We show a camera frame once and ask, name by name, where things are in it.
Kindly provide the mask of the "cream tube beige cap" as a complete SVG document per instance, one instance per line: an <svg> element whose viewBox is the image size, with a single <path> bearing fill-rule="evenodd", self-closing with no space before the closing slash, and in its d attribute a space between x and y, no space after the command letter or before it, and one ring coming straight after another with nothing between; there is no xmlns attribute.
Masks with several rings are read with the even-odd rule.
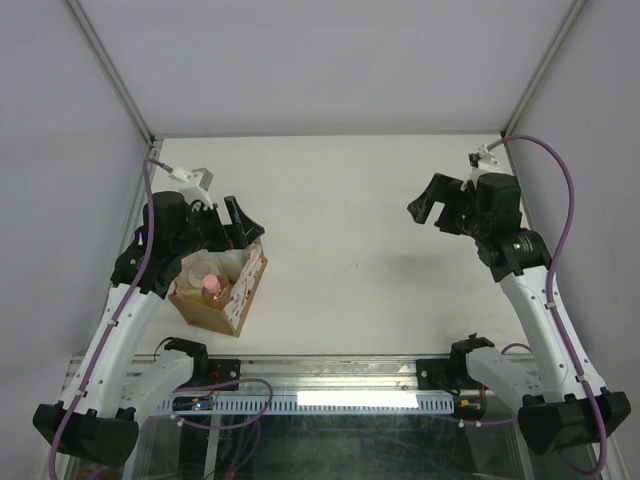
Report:
<svg viewBox="0 0 640 480"><path fill-rule="evenodd" d="M207 275L219 275L218 265L209 259L194 257L184 267L185 280L181 292L185 297L199 296Z"/></svg>

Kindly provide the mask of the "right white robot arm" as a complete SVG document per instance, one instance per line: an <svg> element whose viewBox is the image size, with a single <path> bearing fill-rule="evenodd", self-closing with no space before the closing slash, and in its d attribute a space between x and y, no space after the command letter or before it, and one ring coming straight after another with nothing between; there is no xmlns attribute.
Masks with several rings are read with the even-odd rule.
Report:
<svg viewBox="0 0 640 480"><path fill-rule="evenodd" d="M444 388L481 384L515 413L536 454L603 444L625 420L630 402L599 376L575 331L560 319L564 307L548 277L551 257L542 237L522 225L521 189L509 174L485 173L474 181L435 174L409 203L414 222L426 222L437 203L436 227L472 238L480 261L514 308L538 374L531 376L507 360L495 344L476 334L452 344Z"/></svg>

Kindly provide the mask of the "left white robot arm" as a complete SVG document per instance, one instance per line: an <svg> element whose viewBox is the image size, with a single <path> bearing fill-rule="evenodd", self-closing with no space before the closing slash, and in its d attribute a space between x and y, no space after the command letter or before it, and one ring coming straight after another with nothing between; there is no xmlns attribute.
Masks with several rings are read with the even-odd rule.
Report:
<svg viewBox="0 0 640 480"><path fill-rule="evenodd" d="M182 386L206 383L206 346L181 338L170 340L157 364L137 380L127 382L126 374L182 260L201 250L242 251L264 234L235 197L224 202L229 224L201 199L188 201L176 191L151 195L142 225L116 260L104 312L80 368L56 403L41 404L34 413L33 425L53 454L121 467L142 424L163 400Z"/></svg>

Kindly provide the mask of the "orange bottle pink cap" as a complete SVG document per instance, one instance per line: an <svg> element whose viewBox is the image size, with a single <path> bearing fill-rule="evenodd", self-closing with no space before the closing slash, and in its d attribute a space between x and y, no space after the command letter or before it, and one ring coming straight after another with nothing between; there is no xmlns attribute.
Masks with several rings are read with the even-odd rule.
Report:
<svg viewBox="0 0 640 480"><path fill-rule="evenodd" d="M205 305L222 310L230 298L231 284L224 276L208 274L202 279L201 295Z"/></svg>

